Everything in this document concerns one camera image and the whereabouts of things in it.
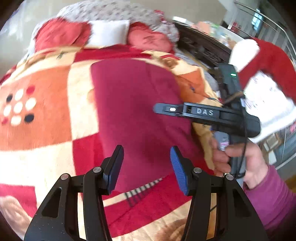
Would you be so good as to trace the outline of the magenta right sleeve forearm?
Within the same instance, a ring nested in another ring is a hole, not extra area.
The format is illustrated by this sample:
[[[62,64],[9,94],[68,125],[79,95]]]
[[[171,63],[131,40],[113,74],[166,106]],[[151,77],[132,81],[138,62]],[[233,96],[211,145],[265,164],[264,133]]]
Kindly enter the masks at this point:
[[[295,224],[295,193],[273,166],[259,185],[253,189],[244,186],[244,191],[268,234]]]

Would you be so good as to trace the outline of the person's right hand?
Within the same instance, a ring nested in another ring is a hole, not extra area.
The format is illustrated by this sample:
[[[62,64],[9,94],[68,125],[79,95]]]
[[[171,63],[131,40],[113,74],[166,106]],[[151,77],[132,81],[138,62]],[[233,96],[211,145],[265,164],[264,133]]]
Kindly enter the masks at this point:
[[[213,151],[214,173],[216,176],[222,177],[231,170],[228,164],[231,157],[245,157],[246,171],[243,182],[249,189],[254,189],[266,177],[269,167],[267,166],[260,148],[253,142],[247,144],[234,144],[226,147],[224,151],[218,149],[218,142],[215,138],[211,138],[210,146]]]

